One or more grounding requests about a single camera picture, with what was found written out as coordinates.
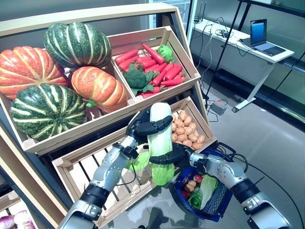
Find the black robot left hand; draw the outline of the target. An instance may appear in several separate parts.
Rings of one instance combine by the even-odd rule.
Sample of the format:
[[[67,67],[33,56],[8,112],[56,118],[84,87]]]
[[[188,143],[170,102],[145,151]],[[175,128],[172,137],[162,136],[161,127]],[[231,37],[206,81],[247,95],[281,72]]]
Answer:
[[[172,123],[172,115],[150,121],[151,107],[140,111],[128,124],[126,135],[133,137],[138,144],[148,143],[147,136],[163,131]]]

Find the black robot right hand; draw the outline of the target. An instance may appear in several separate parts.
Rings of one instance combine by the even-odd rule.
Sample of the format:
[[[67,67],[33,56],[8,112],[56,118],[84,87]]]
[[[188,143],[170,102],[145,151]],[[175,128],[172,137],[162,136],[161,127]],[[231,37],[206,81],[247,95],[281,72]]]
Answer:
[[[161,156],[151,156],[149,161],[157,165],[174,164],[176,167],[188,167],[190,157],[195,152],[189,146],[172,143],[172,150]]]

